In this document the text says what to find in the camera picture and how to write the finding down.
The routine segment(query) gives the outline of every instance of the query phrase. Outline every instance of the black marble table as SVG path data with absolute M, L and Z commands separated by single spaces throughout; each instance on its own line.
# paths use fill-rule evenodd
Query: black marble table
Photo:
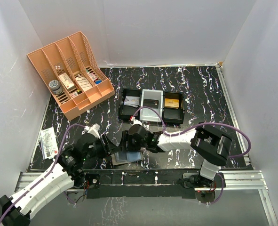
M 121 101 L 122 88 L 157 89 L 184 93 L 186 107 L 184 123 L 180 126 L 174 125 L 167 128 L 169 132 L 204 121 L 233 125 L 214 66 L 104 68 L 102 71 L 113 83 L 116 95 L 72 121 L 65 118 L 56 101 L 51 97 L 42 129 L 54 127 L 58 146 L 65 130 L 74 123 L 82 125 L 98 123 L 101 125 L 100 134 L 106 133 L 113 143 L 118 144 L 122 130 L 130 127 L 129 123 L 118 119 L 118 106 Z M 162 129 L 161 124 L 151 125 L 148 122 L 143 124 L 150 131 Z M 220 129 L 231 134 L 235 140 L 231 155 L 242 153 L 236 133 L 225 127 Z M 65 145 L 73 144 L 81 136 L 81 133 L 82 128 L 72 128 L 67 135 Z M 203 158 L 194 150 L 175 150 L 158 154 L 144 151 L 143 156 L 142 161 L 115 167 L 112 165 L 111 157 L 90 159 L 85 161 L 83 168 L 86 170 L 199 169 L 203 161 Z M 49 159 L 42 159 L 39 141 L 28 171 L 46 170 L 51 162 Z M 246 168 L 244 158 L 228 160 L 226 168 Z

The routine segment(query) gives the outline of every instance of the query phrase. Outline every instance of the robotic arm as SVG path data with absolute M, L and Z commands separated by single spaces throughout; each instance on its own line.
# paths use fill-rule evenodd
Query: robotic arm
M 221 166 L 227 164 L 232 145 L 232 138 L 228 134 L 210 125 L 200 126 L 183 134 L 162 131 L 151 133 L 141 122 L 135 120 L 129 130 L 122 132 L 119 146 L 114 145 L 106 135 L 100 137 L 98 130 L 97 124 L 87 129 L 87 133 L 75 145 L 65 148 L 54 167 L 52 164 L 22 191 L 9 198 L 6 195 L 1 197 L 0 218 L 25 191 L 29 191 L 5 215 L 3 225 L 27 226 L 36 213 L 60 193 L 73 186 L 81 186 L 85 177 L 82 166 L 86 158 L 104 158 L 119 151 L 138 151 L 141 147 L 153 153 L 193 148 L 205 160 L 199 174 L 192 176 L 190 182 L 195 186 L 209 186 Z

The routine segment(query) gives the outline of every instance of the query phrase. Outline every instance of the gray floor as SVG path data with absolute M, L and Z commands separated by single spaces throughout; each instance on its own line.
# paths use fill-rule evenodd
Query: gray floor
M 257 190 L 224 191 L 219 202 L 206 207 L 175 197 L 102 198 L 67 205 L 56 197 L 32 220 L 31 226 L 268 226 Z

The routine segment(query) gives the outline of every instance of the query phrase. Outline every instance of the plastic desk organizer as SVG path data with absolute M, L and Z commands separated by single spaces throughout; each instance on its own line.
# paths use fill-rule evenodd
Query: plastic desk organizer
M 58 76 L 63 73 L 67 73 L 75 84 L 75 89 L 68 91 L 61 83 L 64 91 L 59 95 L 53 94 L 50 90 L 68 120 L 76 118 L 115 94 L 110 80 L 99 69 L 89 42 L 82 32 L 51 43 L 27 56 L 49 90 L 49 82 L 58 80 L 61 83 Z M 102 82 L 95 84 L 87 75 L 86 70 L 96 75 Z M 76 82 L 77 74 L 86 77 L 93 87 L 84 92 Z M 72 98 L 71 93 L 78 89 L 82 93 Z

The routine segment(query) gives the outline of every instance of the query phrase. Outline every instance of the black box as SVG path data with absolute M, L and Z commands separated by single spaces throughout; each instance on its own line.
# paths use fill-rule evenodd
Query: black box
M 119 119 L 122 119 L 124 121 L 129 121 L 130 117 L 133 116 L 133 114 L 136 112 L 136 110 L 139 109 L 140 106 L 137 108 L 130 107 L 124 105 L 124 100 L 126 96 L 132 96 L 132 97 L 140 97 L 141 103 L 141 97 L 142 97 L 142 90 L 140 89 L 122 89 L 121 91 L 121 101 L 119 104 Z M 180 106 L 178 109 L 173 108 L 165 108 L 165 98 L 170 99 L 178 99 L 180 101 Z M 162 119 L 167 124 L 182 124 L 184 121 L 185 116 L 185 97 L 183 93 L 177 93 L 177 92 L 165 92 L 164 91 L 164 98 L 163 98 L 163 114 Z M 136 119 L 140 120 L 140 111 L 135 117 Z

